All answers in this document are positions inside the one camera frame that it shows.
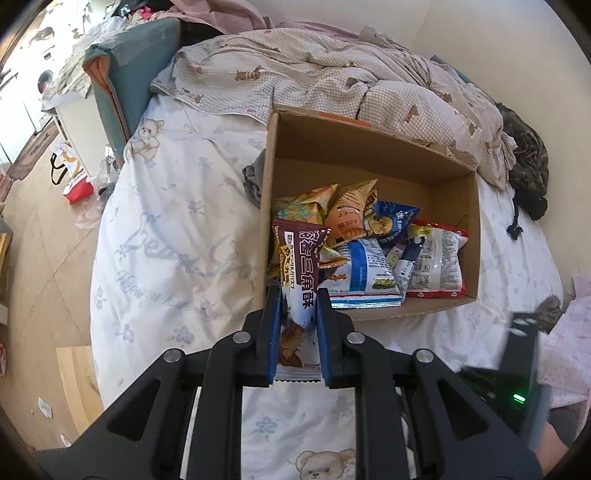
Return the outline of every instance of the metal screw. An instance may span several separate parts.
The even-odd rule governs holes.
[[[232,340],[234,340],[234,343],[246,343],[250,339],[251,334],[244,332],[243,330],[240,330],[240,332],[236,332],[234,335],[232,335]]]
[[[168,362],[169,364],[173,364],[178,362],[181,359],[181,350],[176,348],[171,348],[170,350],[166,350],[164,352],[164,361]]]
[[[427,350],[426,348],[423,348],[417,352],[417,360],[422,364],[430,364],[433,362],[434,358],[435,355],[433,355],[433,352],[431,350]]]
[[[365,335],[359,332],[351,332],[347,335],[347,341],[353,345],[360,345],[365,341]]]

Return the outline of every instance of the orange snack bag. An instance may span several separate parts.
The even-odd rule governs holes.
[[[351,240],[364,238],[367,231],[363,226],[363,213],[368,197],[374,192],[378,179],[349,185],[338,192],[336,203],[329,210],[324,224],[330,228],[326,241],[329,248],[337,247]]]

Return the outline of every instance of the red and white snack bag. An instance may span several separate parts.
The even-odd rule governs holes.
[[[465,297],[466,287],[457,253],[466,245],[468,233],[416,219],[408,228],[408,236],[423,236],[425,244],[414,263],[407,295],[423,298]]]

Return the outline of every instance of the white wall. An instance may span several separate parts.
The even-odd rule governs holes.
[[[412,47],[431,0],[249,0],[275,22],[314,21],[359,33],[373,25],[394,41]]]
[[[548,211],[540,225],[563,280],[591,270],[591,65],[541,0],[437,0],[413,41],[514,109],[548,149]]]

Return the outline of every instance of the blue snack bag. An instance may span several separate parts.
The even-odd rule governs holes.
[[[368,207],[363,224],[369,236],[376,236],[381,247],[393,247],[421,211],[418,207],[377,201]]]

